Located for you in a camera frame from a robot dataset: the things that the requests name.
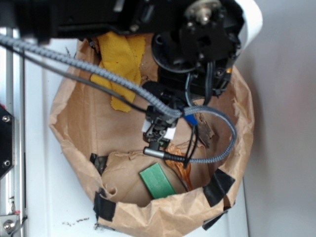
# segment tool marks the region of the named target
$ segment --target white wall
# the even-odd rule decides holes
[[[256,116],[249,236],[316,236],[316,1],[256,2],[264,27],[237,63]]]

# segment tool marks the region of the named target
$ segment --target crumpled paper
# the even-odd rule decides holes
[[[146,35],[145,55],[142,58],[143,81],[157,80],[157,65],[151,56],[150,35]],[[87,41],[79,42],[78,59],[98,64],[100,59]],[[68,72],[86,79],[90,74],[70,67]],[[131,110],[128,114],[114,111],[111,97],[87,85],[64,79],[54,99],[49,126],[61,144],[81,183],[94,201],[95,192],[104,189],[107,198],[117,206],[111,222],[99,218],[101,225],[109,226],[132,236],[179,237],[203,225],[234,205],[253,142],[254,112],[249,88],[236,68],[227,92],[212,98],[210,106],[226,113],[237,129],[237,141],[230,155],[214,164],[192,164],[191,181],[195,188],[186,193],[176,174],[157,158],[143,155],[147,145],[142,139],[144,114]],[[146,108],[147,102],[136,96],[135,104]],[[210,148],[199,146],[195,157],[213,156],[227,146],[231,133],[217,117],[205,115],[214,131]],[[191,129],[179,120],[175,139],[172,141],[185,152]],[[91,153],[109,155],[107,168],[102,176],[89,161]],[[139,171],[159,162],[176,195],[151,200],[140,181]],[[202,186],[219,168],[236,181],[217,205],[210,206]]]

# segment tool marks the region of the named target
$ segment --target yellow fabric scrap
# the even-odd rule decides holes
[[[125,37],[108,32],[99,36],[98,41],[101,52],[99,66],[140,85],[139,67],[145,51],[145,37]],[[91,81],[115,91],[131,103],[134,101],[135,93],[120,85],[95,74],[91,76]],[[131,109],[114,96],[112,96],[111,105],[113,109],[124,112],[129,112]]]

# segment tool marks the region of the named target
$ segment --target cable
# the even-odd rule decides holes
[[[213,74],[214,74],[214,62],[208,62],[206,65],[205,100],[204,100],[203,105],[207,105],[212,99]]]
[[[192,159],[192,156],[193,156],[193,154],[196,151],[196,148],[198,146],[198,138],[199,138],[198,125],[197,125],[197,127],[195,129],[195,135],[196,135],[196,140],[194,141],[193,150],[192,150],[192,152],[191,152],[191,154],[189,156],[189,161],[188,162],[190,162],[190,160]]]
[[[15,229],[14,231],[12,231],[11,233],[9,233],[10,237],[13,237],[13,235],[14,235],[15,233],[19,232],[19,231],[22,229],[22,227],[23,227],[23,225],[24,225],[24,223],[25,223],[25,221],[26,221],[27,219],[28,219],[27,216],[23,217],[22,222],[21,222],[21,224],[19,225],[19,227],[18,227],[17,229]]]
[[[189,150],[191,148],[191,145],[192,145],[192,142],[193,142],[193,138],[194,138],[194,135],[196,137],[196,140],[194,141],[194,146],[193,146],[193,149],[192,149],[192,152],[190,154],[190,156],[188,157],[189,155]],[[196,151],[196,148],[198,146],[198,137],[199,137],[199,134],[198,134],[198,125],[195,125],[192,127],[192,134],[191,134],[191,139],[190,139],[190,142],[189,142],[189,146],[188,146],[188,150],[187,150],[187,153],[186,153],[186,156],[185,156],[185,161],[183,163],[183,167],[186,169],[187,166],[188,166],[188,163],[190,162],[194,152]]]
[[[189,106],[193,106],[193,104],[191,103],[191,96],[190,96],[192,80],[193,80],[193,76],[191,75],[191,73],[188,73],[185,88],[184,88],[184,94],[186,97],[187,104]]]
[[[82,61],[82,60],[70,58],[64,54],[57,53],[57,52],[54,52],[52,50],[42,48],[42,47],[39,47],[39,46],[34,45],[34,44],[24,42],[23,40],[14,39],[12,37],[4,36],[1,34],[0,34],[0,44],[4,45],[4,46],[12,47],[12,48],[17,47],[17,48],[20,48],[21,50],[29,51],[29,52],[35,53],[37,55],[40,55],[40,56],[43,56],[46,58],[50,58],[52,60],[59,61],[59,62],[68,64],[70,66],[74,66],[76,68],[79,68],[79,69],[85,70],[87,72],[97,74],[101,77],[104,77],[104,78],[106,78],[114,83],[117,83],[117,84],[119,84],[127,89],[134,91],[136,94],[138,94],[139,96],[141,96],[142,98],[144,98],[145,100],[150,102],[159,112],[163,113],[164,115],[170,116],[172,118],[180,118],[183,116],[192,115],[195,113],[203,113],[203,112],[209,113],[209,114],[212,114],[212,115],[215,115],[215,116],[221,118],[229,126],[229,128],[232,131],[232,138],[228,144],[228,147],[218,156],[215,156],[212,158],[201,158],[201,159],[195,158],[195,159],[190,160],[190,162],[194,162],[194,163],[218,162],[218,161],[224,159],[229,154],[229,152],[231,151],[231,149],[234,146],[234,143],[235,143],[236,137],[237,137],[237,132],[236,132],[236,129],[235,129],[233,123],[230,121],[230,119],[225,114],[223,114],[222,112],[220,112],[214,108],[207,107],[207,106],[192,106],[192,107],[186,107],[183,110],[175,110],[175,109],[172,109],[172,108],[168,107],[167,105],[165,105],[161,100],[159,100],[157,97],[155,97],[152,93],[148,92],[144,88],[126,80],[123,77],[120,77],[114,73],[111,73],[106,69],[102,69],[102,68],[98,67],[97,65],[87,63],[87,62]],[[179,158],[177,156],[167,154],[166,158],[170,158],[172,160],[176,160],[176,161],[179,160],[181,162],[184,162],[183,161],[184,157]]]
[[[219,155],[214,156],[214,157],[209,157],[209,158],[194,158],[190,160],[190,163],[215,163],[215,162],[219,162],[221,160],[223,160],[233,149],[235,141],[237,139],[237,132],[235,129],[234,124],[232,123],[232,121],[222,112],[218,111],[217,109],[211,108],[211,107],[207,107],[207,106],[193,106],[193,107],[186,107],[185,108],[185,115],[191,115],[191,114],[195,114],[195,113],[208,113],[208,114],[212,114],[216,117],[219,117],[220,119],[222,119],[230,128],[231,132],[232,132],[232,138],[228,144],[228,146],[226,147],[226,149]],[[151,152],[150,149],[145,148],[144,149],[144,154],[146,155],[151,155],[157,158],[162,158],[162,159],[169,159],[169,160],[173,160],[173,161],[177,161],[177,162],[184,162],[185,158],[181,157],[181,156],[177,156],[177,155],[172,155],[166,152]]]
[[[191,145],[192,145],[192,142],[193,142],[195,130],[196,130],[196,125],[192,126],[191,138],[190,138],[190,141],[189,141],[189,145],[188,145],[188,149],[187,149],[187,152],[186,152],[185,160],[187,160],[189,158],[189,152],[190,152],[190,148],[191,148]]]
[[[6,47],[6,48],[7,48],[8,50],[11,50],[11,51],[13,51],[14,53],[18,54],[19,56],[21,56],[21,57],[23,57],[23,58],[25,58],[25,59],[27,59],[27,60],[29,60],[29,61],[31,61],[31,62],[37,64],[37,65],[43,67],[43,68],[46,68],[46,69],[48,69],[48,70],[50,70],[50,71],[52,71],[52,72],[54,72],[54,73],[56,73],[56,74],[59,74],[59,75],[61,75],[61,76],[64,76],[64,77],[67,77],[67,78],[70,78],[70,79],[79,81],[79,82],[81,82],[81,83],[87,84],[87,85],[92,86],[92,87],[94,87],[94,88],[96,88],[96,89],[99,89],[99,90],[101,90],[101,91],[104,91],[104,92],[106,92],[106,93],[108,93],[108,94],[110,94],[110,95],[112,95],[112,96],[118,98],[118,99],[121,100],[123,103],[127,104],[128,106],[132,107],[133,109],[135,109],[135,110],[137,110],[137,111],[140,111],[140,112],[142,112],[142,113],[146,113],[146,110],[144,110],[144,109],[142,109],[142,108],[140,108],[140,107],[138,107],[138,106],[136,106],[136,105],[130,103],[130,102],[129,102],[128,100],[126,100],[124,97],[120,96],[119,94],[117,94],[116,92],[114,92],[114,91],[112,91],[112,90],[110,90],[110,89],[107,89],[107,88],[105,88],[105,87],[103,87],[103,86],[100,86],[100,85],[98,85],[98,84],[96,84],[96,83],[94,83],[94,82],[91,82],[91,81],[89,81],[89,80],[85,80],[85,79],[83,79],[83,78],[74,76],[74,75],[69,74],[69,73],[66,73],[66,72],[64,72],[64,71],[62,71],[62,70],[59,70],[59,69],[57,69],[57,68],[54,68],[54,67],[52,67],[52,66],[50,66],[50,65],[48,65],[48,64],[46,64],[46,63],[43,63],[43,62],[38,61],[38,60],[36,60],[36,59],[34,59],[34,58],[28,56],[28,55],[25,55],[24,53],[21,53],[21,52],[15,50],[15,49],[13,49],[13,48],[9,48],[9,47]]]
[[[9,47],[17,47],[21,50],[28,51],[61,63],[68,64],[70,66],[74,66],[76,68],[85,70],[87,72],[99,75],[101,77],[104,77],[116,84],[119,84],[129,90],[134,91],[136,94],[150,102],[156,109],[163,113],[164,115],[170,116],[172,118],[180,118],[183,116],[183,113],[180,110],[175,110],[167,105],[165,105],[161,100],[159,100],[157,97],[155,97],[152,93],[145,90],[144,88],[132,83],[131,81],[120,77],[114,73],[109,72],[106,69],[100,68],[97,65],[94,65],[92,63],[88,63],[79,59],[70,58],[67,55],[55,52],[50,49],[46,49],[40,46],[37,46],[35,44],[31,44],[28,42],[25,42],[20,39],[14,39],[13,37],[5,36],[0,34],[0,44],[6,45]]]

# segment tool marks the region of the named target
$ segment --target green block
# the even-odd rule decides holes
[[[176,194],[159,163],[139,173],[154,199]]]

